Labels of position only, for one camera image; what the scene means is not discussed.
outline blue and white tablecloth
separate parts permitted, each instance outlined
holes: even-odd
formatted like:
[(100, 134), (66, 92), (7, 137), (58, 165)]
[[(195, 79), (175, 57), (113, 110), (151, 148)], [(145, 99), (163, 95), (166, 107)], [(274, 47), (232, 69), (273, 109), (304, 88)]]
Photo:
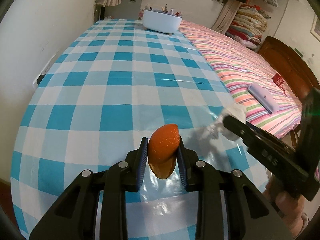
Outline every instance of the blue and white tablecloth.
[[(108, 169), (141, 138), (176, 123), (186, 148), (223, 171), (241, 169), (263, 190), (264, 167), (241, 141), (201, 140), (233, 99), (180, 33), (145, 31), (139, 21), (103, 20), (58, 58), (36, 89), (17, 135), (11, 187), (22, 234), (31, 230), (84, 169)], [(179, 172), (157, 179), (146, 167), (138, 193), (126, 193), (130, 239), (194, 240), (197, 193)]]

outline silver screw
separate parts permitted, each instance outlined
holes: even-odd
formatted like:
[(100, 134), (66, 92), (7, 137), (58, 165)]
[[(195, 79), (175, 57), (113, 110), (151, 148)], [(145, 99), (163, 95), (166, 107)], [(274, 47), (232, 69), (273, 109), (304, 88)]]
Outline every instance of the silver screw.
[(268, 152), (266, 150), (263, 150), (261, 154), (262, 154), (263, 157), (267, 157), (268, 156)]
[(203, 161), (197, 161), (197, 162), (196, 162), (196, 165), (197, 165), (198, 167), (200, 167), (200, 168), (203, 168), (203, 167), (205, 166), (205, 162), (203, 162)]
[(235, 175), (236, 177), (241, 177), (241, 176), (242, 176), (242, 171), (240, 171), (240, 170), (234, 170), (232, 173), (233, 173), (233, 175)]
[(82, 177), (89, 177), (91, 175), (91, 171), (89, 170), (82, 171), (81, 175)]
[(125, 167), (127, 167), (129, 165), (129, 163), (127, 163), (126, 161), (122, 161), (122, 162), (119, 162), (118, 165), (119, 165), (120, 168), (125, 168)]

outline pink striped fabric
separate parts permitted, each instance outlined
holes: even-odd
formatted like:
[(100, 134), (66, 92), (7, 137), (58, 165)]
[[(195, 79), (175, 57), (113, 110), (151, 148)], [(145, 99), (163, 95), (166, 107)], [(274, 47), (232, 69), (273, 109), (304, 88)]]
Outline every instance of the pink striped fabric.
[[(201, 25), (182, 21), (179, 30), (209, 62), (223, 81), (236, 103), (247, 107), (247, 121), (282, 138), (301, 119), (302, 105), (284, 83), (283, 91), (272, 81), (276, 71), (259, 54), (240, 43)], [(249, 93), (250, 84), (257, 82), (269, 90), (280, 106), (276, 114), (268, 111)]]

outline white storage box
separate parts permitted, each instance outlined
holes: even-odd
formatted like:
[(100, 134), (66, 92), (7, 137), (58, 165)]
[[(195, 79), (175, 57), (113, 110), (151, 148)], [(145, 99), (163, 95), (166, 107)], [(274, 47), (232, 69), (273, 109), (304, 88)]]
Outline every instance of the white storage box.
[(148, 9), (144, 10), (142, 18), (142, 24), (145, 28), (168, 34), (175, 33), (181, 21), (181, 16)]

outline wooden headboard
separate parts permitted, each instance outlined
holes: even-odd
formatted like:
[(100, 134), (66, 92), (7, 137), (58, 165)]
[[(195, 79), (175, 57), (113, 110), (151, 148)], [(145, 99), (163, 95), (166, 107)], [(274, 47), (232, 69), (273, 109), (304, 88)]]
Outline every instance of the wooden headboard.
[(300, 101), (313, 87), (320, 89), (317, 78), (302, 58), (276, 38), (268, 36), (258, 53), (283, 77)]

